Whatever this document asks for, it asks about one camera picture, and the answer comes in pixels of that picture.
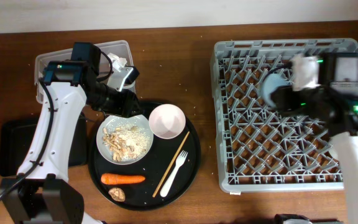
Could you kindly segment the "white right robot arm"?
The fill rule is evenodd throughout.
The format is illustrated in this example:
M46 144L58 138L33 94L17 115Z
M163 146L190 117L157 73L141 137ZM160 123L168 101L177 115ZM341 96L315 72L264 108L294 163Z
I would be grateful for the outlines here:
M358 53L297 54L281 68L289 68L293 80L274 68L262 80L261 95L282 116L325 122L344 177L348 220L358 223Z

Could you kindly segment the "light blue plastic cup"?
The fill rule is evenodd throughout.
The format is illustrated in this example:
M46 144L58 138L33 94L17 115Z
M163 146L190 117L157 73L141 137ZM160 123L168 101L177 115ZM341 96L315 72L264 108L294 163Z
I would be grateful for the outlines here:
M264 102L272 108L275 108L276 104L273 102L271 94L281 86L291 86L291 83L277 73L272 73L269 76L266 76L262 82L260 95Z

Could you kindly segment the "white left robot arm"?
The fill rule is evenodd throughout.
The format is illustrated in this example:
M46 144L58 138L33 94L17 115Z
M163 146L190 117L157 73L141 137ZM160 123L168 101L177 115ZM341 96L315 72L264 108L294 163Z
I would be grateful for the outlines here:
M139 76L125 63L100 75L101 57L90 42L76 42L71 57L52 60L43 69L38 86L42 111L29 151L15 178L0 184L3 203L14 223L97 223L85 212L83 196L68 183L71 145L83 108L130 118L142 114L138 98L124 85Z

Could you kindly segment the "grey plate with food scraps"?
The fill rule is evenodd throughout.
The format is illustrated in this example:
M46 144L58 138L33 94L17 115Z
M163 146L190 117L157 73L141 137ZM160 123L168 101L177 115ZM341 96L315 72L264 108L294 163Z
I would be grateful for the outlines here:
M129 165L141 160L151 149L154 134L143 115L122 118L109 115L96 133L99 153L116 165Z

